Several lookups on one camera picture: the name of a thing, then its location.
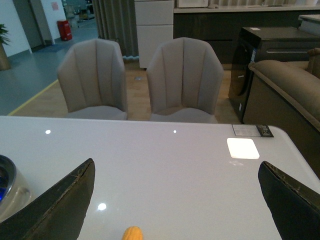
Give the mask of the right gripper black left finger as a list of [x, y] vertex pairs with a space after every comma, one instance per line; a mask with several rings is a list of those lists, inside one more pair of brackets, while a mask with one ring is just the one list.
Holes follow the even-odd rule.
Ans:
[[90, 205], [95, 163], [89, 158], [0, 224], [2, 240], [76, 240]]

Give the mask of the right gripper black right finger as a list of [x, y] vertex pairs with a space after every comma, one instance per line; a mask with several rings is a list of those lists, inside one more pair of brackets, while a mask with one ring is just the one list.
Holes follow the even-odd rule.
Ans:
[[320, 238], [320, 194], [267, 161], [258, 170], [263, 198], [283, 240]]

